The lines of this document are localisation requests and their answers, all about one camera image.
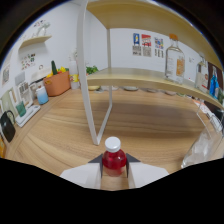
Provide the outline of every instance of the box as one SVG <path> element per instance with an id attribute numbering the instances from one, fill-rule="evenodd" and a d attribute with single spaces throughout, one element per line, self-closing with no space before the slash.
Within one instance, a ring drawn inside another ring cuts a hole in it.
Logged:
<path id="1" fill-rule="evenodd" d="M 68 71 L 44 78 L 43 81 L 48 96 L 61 95 L 71 88 Z"/>

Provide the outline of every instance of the shelf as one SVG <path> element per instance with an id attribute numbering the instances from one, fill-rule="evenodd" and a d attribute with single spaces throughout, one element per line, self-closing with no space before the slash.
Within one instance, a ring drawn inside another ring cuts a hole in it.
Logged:
<path id="1" fill-rule="evenodd" d="M 45 42 L 46 40 L 48 40 L 49 38 L 51 38 L 52 36 L 41 36 L 41 37 L 34 37 L 34 38 L 30 38 L 28 40 L 25 40 L 19 49 L 23 48 L 23 47 L 26 47 L 26 46 L 29 46 L 29 45 L 32 45 L 32 44 L 37 44 L 37 43 L 43 43 Z"/>
<path id="2" fill-rule="evenodd" d="M 184 79 L 184 83 L 179 85 L 165 80 L 163 72 L 135 68 L 108 68 L 87 76 L 87 83 L 88 86 L 137 86 L 174 91 L 203 99 L 224 109 L 218 100 L 194 88 L 192 81 Z"/>
<path id="3" fill-rule="evenodd" d="M 223 70 L 216 53 L 204 36 L 190 22 L 168 8 L 137 0 L 99 0 L 89 2 L 87 10 L 106 29 L 141 29 L 166 36 L 174 33 L 180 42 L 196 52 L 203 52 L 206 61 Z"/>

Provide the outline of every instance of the small figurine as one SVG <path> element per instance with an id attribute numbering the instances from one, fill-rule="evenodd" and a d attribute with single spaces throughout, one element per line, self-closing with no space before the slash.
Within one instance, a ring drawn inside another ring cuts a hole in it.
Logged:
<path id="1" fill-rule="evenodd" d="M 37 30 L 37 33 L 36 33 L 36 36 L 37 37 L 40 37 L 40 36 L 45 36 L 46 35 L 46 29 L 50 26 L 50 23 L 49 22 L 46 22 L 44 23 L 43 25 L 41 25 L 38 30 Z"/>

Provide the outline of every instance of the wall shelf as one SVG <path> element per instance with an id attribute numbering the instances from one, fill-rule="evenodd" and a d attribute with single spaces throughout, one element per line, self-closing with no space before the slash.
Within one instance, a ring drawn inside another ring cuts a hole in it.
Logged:
<path id="1" fill-rule="evenodd" d="M 41 37 L 30 38 L 28 40 L 23 41 L 23 43 L 21 44 L 19 49 L 21 49 L 23 47 L 27 47 L 32 44 L 43 43 L 51 37 L 52 36 L 50 35 L 50 36 L 41 36 Z"/>
<path id="2" fill-rule="evenodd" d="M 194 87 L 194 83 L 184 79 L 182 85 L 164 79 L 164 72 L 136 68 L 108 68 L 87 76 L 89 86 L 138 86 L 155 88 L 198 97 L 224 109 L 220 102 L 209 94 Z"/>

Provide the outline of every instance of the wooden floor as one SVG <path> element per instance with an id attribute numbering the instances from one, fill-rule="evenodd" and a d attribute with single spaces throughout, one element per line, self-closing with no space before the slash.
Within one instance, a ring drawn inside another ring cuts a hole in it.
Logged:
<path id="1" fill-rule="evenodd" d="M 108 108 L 107 91 L 90 91 L 97 132 Z M 88 163 L 104 153 L 110 136 L 121 148 L 143 163 L 180 170 L 184 155 L 204 128 L 189 98 L 145 90 L 113 91 L 113 108 L 99 146 L 93 145 L 81 90 L 68 90 L 41 106 L 41 110 L 7 144 L 6 158 L 42 168 L 60 176 L 69 168 Z M 205 122 L 207 117 L 200 113 Z M 101 189 L 128 189 L 126 173 L 109 177 L 103 173 Z"/>

